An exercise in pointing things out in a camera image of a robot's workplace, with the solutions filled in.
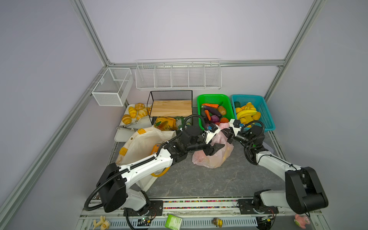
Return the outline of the orange soda can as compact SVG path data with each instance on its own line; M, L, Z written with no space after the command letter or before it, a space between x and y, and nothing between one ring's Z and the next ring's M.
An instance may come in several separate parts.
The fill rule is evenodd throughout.
M150 154L151 155L157 155L157 154L159 154L160 150L161 150L161 144L155 144L153 146L152 151L151 151Z

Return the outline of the pink plastic grocery bag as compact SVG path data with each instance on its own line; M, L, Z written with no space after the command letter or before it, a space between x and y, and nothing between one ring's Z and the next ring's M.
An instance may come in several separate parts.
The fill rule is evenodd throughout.
M213 146L215 143L225 144L225 147L219 151L214 151L213 155L205 155L202 150L195 151L192 156L192 163L210 169L220 167L230 157L234 145L227 142L227 138L221 131L212 138L210 145Z

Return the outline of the white canvas tote bag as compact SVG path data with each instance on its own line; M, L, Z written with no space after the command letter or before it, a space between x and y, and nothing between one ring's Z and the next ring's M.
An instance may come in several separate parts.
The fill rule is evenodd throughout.
M176 136L175 131L161 131L155 127L141 128L133 133L130 139L116 151L118 166L133 164L151 156L155 144L168 142Z

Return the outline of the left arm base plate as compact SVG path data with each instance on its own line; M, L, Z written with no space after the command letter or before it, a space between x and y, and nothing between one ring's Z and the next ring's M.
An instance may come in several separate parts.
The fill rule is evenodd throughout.
M163 200L152 200L139 211L133 209L125 209L124 217L144 217L144 216L162 216L163 215Z

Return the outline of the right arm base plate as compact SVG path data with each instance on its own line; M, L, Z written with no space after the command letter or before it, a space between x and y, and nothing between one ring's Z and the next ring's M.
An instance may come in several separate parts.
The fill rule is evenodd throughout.
M276 215L279 213L277 207L266 207L262 205L260 205L259 207L256 206L252 198L239 199L237 201L236 207L239 209L242 215Z

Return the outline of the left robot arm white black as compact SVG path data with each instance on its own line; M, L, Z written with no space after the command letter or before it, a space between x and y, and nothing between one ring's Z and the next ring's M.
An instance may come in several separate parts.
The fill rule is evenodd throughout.
M85 201L83 209L92 211L103 208L109 213L123 207L140 215L146 214L151 207L148 196L144 191L132 190L131 186L154 172L185 160L191 152L197 150L214 152L221 148L221 145L211 144L211 140L220 131L220 127L216 124L210 124L206 128L184 126L172 139L164 141L157 153L123 166L114 163L108 165L96 189Z

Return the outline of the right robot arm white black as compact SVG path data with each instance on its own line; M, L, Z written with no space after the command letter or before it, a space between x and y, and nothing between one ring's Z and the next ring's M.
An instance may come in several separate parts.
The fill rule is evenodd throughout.
M311 167L300 167L287 162L264 147L265 128L261 121L246 125L232 119L228 128L221 129L229 143L237 141L243 146L247 161L262 166L285 182L280 191L261 190L254 193L252 206L259 212L267 207L288 208L304 214L328 207L329 201L317 172Z

